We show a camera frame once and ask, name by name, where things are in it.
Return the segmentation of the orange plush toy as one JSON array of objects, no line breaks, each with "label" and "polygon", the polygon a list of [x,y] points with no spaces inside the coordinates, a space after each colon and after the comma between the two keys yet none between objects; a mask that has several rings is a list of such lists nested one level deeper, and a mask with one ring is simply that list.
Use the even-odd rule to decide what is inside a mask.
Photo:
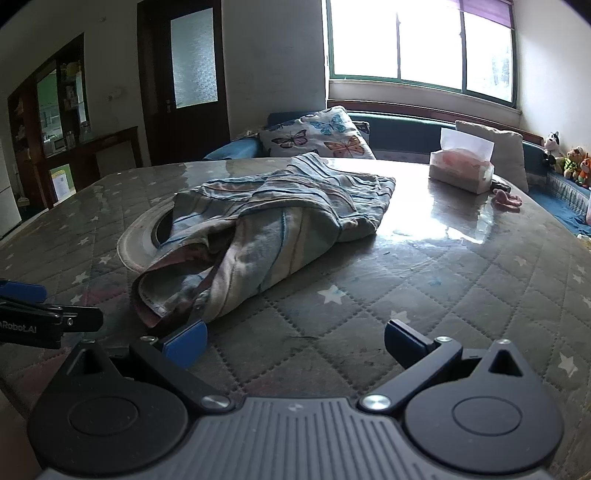
[{"label": "orange plush toy", "polygon": [[586,155],[580,163],[577,183],[583,188],[589,188],[591,182],[591,157]]}]

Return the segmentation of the striped blue beige garment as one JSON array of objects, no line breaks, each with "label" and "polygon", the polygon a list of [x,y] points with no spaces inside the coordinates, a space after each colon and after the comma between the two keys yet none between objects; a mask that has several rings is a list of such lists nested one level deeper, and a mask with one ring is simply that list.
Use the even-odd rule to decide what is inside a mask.
[{"label": "striped blue beige garment", "polygon": [[304,153],[270,173],[180,191],[170,235],[135,279],[132,305],[149,328],[228,314],[335,244],[375,234],[395,186]]}]

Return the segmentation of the butterfly print pillow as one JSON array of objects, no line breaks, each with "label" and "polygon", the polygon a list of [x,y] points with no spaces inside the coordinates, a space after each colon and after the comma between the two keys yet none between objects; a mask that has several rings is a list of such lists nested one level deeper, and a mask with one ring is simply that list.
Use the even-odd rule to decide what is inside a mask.
[{"label": "butterfly print pillow", "polygon": [[375,159],[362,131],[342,106],[305,114],[259,131],[270,157],[317,153],[325,158]]}]

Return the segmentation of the pink cloth item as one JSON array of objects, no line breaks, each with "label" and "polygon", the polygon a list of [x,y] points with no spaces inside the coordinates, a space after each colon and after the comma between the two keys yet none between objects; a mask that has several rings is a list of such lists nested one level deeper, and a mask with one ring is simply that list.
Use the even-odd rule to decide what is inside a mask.
[{"label": "pink cloth item", "polygon": [[514,212],[519,212],[521,210],[523,201],[519,196],[512,195],[511,193],[502,189],[494,189],[492,193],[492,203],[497,208]]}]

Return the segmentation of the dark wooden cabinet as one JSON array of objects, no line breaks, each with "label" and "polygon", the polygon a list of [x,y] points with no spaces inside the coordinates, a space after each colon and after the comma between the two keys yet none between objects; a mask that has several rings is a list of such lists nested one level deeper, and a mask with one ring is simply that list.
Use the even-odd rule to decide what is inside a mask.
[{"label": "dark wooden cabinet", "polygon": [[7,105],[20,188],[16,202],[26,219],[112,171],[143,165],[136,126],[92,132],[83,35],[27,77]]}]

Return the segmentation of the beige cushion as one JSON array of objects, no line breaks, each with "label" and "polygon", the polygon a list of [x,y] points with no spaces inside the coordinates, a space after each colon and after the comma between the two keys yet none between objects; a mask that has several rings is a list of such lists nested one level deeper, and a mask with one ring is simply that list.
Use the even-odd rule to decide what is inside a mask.
[{"label": "beige cushion", "polygon": [[458,131],[493,142],[491,162],[495,167],[495,174],[508,180],[524,193],[529,192],[521,134],[460,120],[455,122],[455,126]]}]

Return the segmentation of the white tissue box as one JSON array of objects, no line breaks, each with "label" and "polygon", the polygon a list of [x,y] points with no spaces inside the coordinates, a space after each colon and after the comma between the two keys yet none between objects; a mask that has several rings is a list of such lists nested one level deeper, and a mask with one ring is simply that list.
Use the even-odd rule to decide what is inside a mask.
[{"label": "white tissue box", "polygon": [[440,149],[430,155],[429,176],[476,195],[488,192],[494,173],[494,146],[481,137],[443,128]]}]

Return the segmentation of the dark wooden door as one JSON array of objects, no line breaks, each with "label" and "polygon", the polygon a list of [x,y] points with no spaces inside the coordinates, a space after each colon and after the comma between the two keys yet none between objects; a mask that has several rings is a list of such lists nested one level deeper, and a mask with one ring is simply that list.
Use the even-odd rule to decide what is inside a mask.
[{"label": "dark wooden door", "polygon": [[137,42],[150,162],[199,161],[228,143],[221,2],[141,1]]}]

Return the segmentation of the quilted star table cover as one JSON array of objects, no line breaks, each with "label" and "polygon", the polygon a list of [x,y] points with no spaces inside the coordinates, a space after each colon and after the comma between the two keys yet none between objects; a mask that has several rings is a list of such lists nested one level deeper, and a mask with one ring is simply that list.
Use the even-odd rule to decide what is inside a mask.
[{"label": "quilted star table cover", "polygon": [[[116,245],[183,189],[283,167],[280,159],[205,161],[109,175],[1,245],[3,278],[45,287],[50,302],[96,306],[97,339],[123,347],[144,333],[130,308],[135,272]],[[509,339],[560,406],[552,471],[590,475],[590,254],[530,198],[504,212],[432,181],[424,165],[338,160],[394,178],[374,236],[335,246],[209,328],[194,373],[232,396],[353,397],[392,378],[390,319],[468,348]]]}]

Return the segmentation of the green framed window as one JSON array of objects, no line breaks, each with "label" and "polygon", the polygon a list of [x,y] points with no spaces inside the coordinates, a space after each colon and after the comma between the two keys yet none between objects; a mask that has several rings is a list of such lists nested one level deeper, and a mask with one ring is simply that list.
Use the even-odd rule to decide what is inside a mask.
[{"label": "green framed window", "polygon": [[516,103],[510,1],[329,1],[329,73]]}]

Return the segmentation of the round stove insert in table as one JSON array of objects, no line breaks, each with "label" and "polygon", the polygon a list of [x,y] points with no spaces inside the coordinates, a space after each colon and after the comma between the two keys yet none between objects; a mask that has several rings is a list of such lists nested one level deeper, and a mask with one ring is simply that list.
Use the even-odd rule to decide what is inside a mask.
[{"label": "round stove insert in table", "polygon": [[136,218],[117,242],[122,264],[135,273],[142,273],[152,263],[159,247],[170,236],[173,198],[161,200]]}]

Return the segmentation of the black white plush toy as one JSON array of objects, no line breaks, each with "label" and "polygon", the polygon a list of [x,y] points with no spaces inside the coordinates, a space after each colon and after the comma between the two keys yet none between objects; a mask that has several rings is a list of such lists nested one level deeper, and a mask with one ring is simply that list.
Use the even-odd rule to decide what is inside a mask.
[{"label": "black white plush toy", "polygon": [[544,143],[543,163],[546,168],[557,174],[564,173],[565,157],[560,148],[560,137],[558,132],[552,132]]}]

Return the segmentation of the yellow plush toy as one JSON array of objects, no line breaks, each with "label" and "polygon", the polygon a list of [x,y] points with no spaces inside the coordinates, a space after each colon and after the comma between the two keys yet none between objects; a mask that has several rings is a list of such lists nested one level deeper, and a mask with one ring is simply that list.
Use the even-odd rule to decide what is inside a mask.
[{"label": "yellow plush toy", "polygon": [[566,179],[576,181],[581,170],[580,166],[587,157],[583,147],[575,147],[567,152],[563,164],[563,176]]}]

